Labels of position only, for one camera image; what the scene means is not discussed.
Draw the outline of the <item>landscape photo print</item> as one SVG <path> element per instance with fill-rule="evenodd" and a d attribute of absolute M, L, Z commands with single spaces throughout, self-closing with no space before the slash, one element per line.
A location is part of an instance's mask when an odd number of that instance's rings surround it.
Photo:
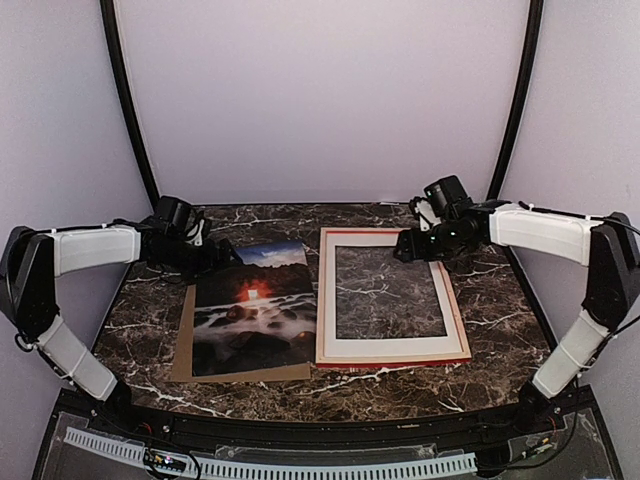
<path fill-rule="evenodd" d="M 308 368 L 317 300 L 304 244 L 289 240 L 237 253 L 239 265 L 196 284 L 191 375 Z"/>

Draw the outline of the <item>brown backing board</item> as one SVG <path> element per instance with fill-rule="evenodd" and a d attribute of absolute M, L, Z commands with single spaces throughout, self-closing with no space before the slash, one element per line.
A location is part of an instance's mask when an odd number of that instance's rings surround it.
<path fill-rule="evenodd" d="M 184 299 L 170 374 L 171 382 L 200 384 L 269 383 L 309 380 L 311 378 L 311 368 L 308 363 L 222 375 L 193 376 L 192 347 L 195 299 L 196 286 L 191 285 L 187 288 Z"/>

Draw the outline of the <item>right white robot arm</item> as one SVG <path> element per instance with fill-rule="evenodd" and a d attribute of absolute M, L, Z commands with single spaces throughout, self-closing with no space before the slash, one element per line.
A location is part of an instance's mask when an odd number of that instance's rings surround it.
<path fill-rule="evenodd" d="M 589 215 L 497 198 L 477 202 L 457 176 L 426 186 L 409 210 L 418 224 L 401 231 L 394 248 L 404 263 L 454 261 L 494 246 L 540 260 L 555 273 L 578 274 L 570 289 L 579 303 L 576 318 L 511 410 L 510 424 L 521 434 L 545 422 L 548 403 L 639 323 L 639 230 L 621 212 Z"/>

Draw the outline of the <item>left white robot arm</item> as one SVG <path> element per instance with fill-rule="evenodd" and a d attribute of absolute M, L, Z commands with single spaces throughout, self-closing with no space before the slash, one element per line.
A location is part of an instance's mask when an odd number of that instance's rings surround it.
<path fill-rule="evenodd" d="M 141 427 L 131 389 L 104 365 L 66 322 L 58 289 L 72 277 L 144 263 L 187 282 L 242 263 L 231 242 L 210 237 L 211 222 L 188 202 L 159 198 L 145 219 L 49 229 L 17 226 L 1 255 L 1 312 L 16 343 L 36 351 L 64 381 L 103 406 L 101 417 L 120 436 Z"/>

